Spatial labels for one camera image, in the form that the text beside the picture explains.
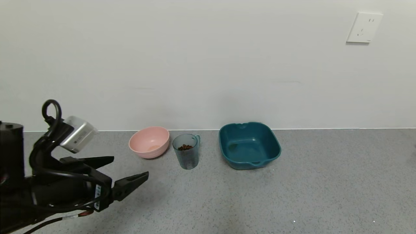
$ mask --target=white wall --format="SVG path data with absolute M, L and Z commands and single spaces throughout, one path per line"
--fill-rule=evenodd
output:
M 356 13 L 382 12 L 370 45 Z M 0 0 L 0 118 L 99 130 L 416 127 L 414 0 Z

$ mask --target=cup handle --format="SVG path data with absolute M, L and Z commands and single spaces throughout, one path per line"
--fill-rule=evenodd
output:
M 199 147 L 199 143 L 201 142 L 201 137 L 199 135 L 196 135 L 196 145 Z

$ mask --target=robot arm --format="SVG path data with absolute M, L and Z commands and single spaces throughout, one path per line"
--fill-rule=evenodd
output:
M 56 119 L 46 114 L 49 104 L 55 106 Z M 50 128 L 33 146 L 29 159 L 31 177 L 24 176 L 23 126 L 0 122 L 1 234 L 41 222 L 56 213 L 82 210 L 85 212 L 79 216 L 85 216 L 93 211 L 100 212 L 114 200 L 122 201 L 149 177 L 145 172 L 123 178 L 115 181 L 111 188 L 112 179 L 96 169 L 112 163 L 114 157 L 53 158 L 51 152 L 57 146 L 79 152 L 96 130 L 74 116 L 62 119 L 55 100 L 45 102 L 42 115 Z

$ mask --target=teal plastic tub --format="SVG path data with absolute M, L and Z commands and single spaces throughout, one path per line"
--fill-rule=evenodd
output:
M 237 170 L 265 167 L 282 152 L 272 130 L 258 122 L 225 125 L 219 138 L 225 160 Z

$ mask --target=bowl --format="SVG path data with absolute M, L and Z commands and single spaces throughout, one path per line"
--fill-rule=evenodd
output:
M 265 167 L 282 152 L 272 130 L 258 122 L 223 126 L 219 139 L 223 157 L 237 170 Z
M 169 146 L 169 131 L 163 127 L 147 127 L 136 132 L 129 141 L 130 149 L 139 157 L 152 159 Z

